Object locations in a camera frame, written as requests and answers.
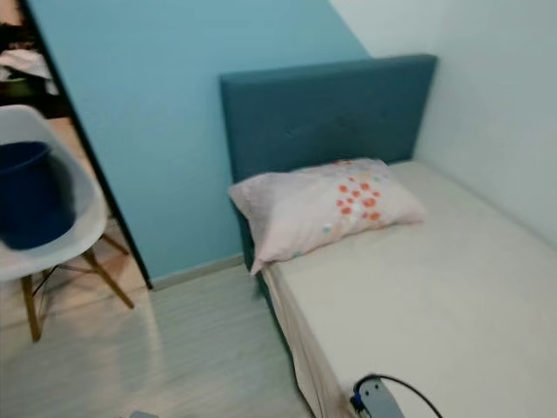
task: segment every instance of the mattress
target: mattress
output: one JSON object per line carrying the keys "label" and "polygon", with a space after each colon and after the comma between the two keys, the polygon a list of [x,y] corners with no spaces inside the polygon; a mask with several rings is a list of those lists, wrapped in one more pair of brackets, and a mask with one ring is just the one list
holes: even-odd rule
{"label": "mattress", "polygon": [[[446,417],[557,416],[557,252],[425,165],[393,172],[425,204],[424,223],[264,270],[313,413],[354,416],[352,385],[375,372]],[[406,417],[433,416],[387,386]]]}

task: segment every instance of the white wall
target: white wall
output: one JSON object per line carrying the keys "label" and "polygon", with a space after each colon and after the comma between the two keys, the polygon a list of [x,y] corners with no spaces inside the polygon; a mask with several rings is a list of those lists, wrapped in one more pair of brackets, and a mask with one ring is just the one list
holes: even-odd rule
{"label": "white wall", "polygon": [[17,0],[0,0],[0,22],[7,24],[20,24],[17,12]]}
{"label": "white wall", "polygon": [[453,0],[417,149],[557,244],[557,2]]}
{"label": "white wall", "polygon": [[330,0],[373,57],[432,52],[447,0]]}

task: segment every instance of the floor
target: floor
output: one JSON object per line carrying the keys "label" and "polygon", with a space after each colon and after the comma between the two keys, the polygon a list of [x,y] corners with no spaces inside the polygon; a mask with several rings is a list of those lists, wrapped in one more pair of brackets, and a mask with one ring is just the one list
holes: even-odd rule
{"label": "floor", "polygon": [[[84,158],[68,121],[51,123]],[[124,243],[114,221],[107,233]],[[103,241],[94,251],[135,309],[94,274],[59,271],[33,344],[19,283],[0,286],[0,416],[311,417],[244,267],[149,292],[132,257]]]}

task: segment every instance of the plastic chair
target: plastic chair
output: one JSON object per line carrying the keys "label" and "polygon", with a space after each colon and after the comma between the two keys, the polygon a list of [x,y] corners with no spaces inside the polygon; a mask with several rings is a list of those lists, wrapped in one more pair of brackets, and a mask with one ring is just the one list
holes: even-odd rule
{"label": "plastic chair", "polygon": [[0,107],[0,144],[19,141],[43,141],[51,148],[51,157],[64,168],[72,197],[76,221],[61,237],[30,250],[15,251],[0,242],[0,281],[21,279],[33,341],[41,338],[33,289],[32,274],[64,263],[82,255],[91,267],[111,287],[129,308],[133,303],[99,265],[91,247],[103,235],[106,226],[106,206],[97,182],[81,166],[67,146],[58,140],[46,120],[29,106]]}

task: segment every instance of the black cable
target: black cable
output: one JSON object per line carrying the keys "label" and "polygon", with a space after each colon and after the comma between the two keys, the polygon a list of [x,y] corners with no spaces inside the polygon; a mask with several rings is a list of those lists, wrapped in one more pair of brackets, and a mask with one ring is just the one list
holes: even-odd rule
{"label": "black cable", "polygon": [[443,418],[443,415],[441,415],[441,412],[439,412],[437,410],[435,405],[433,405],[433,403],[429,399],[427,399],[426,396],[424,394],[422,394],[417,388],[412,386],[410,383],[406,383],[405,381],[402,381],[401,379],[389,376],[387,374],[369,374],[368,376],[364,377],[363,379],[360,379],[354,385],[354,392],[359,393],[359,388],[362,385],[362,383],[364,383],[365,381],[371,380],[371,379],[381,379],[381,380],[384,380],[384,381],[394,381],[395,383],[399,383],[401,386],[404,386],[405,388],[410,389],[417,396],[419,396],[421,398],[421,400],[423,402],[425,402],[427,404],[427,406],[435,413],[435,415],[437,415],[437,418]]}

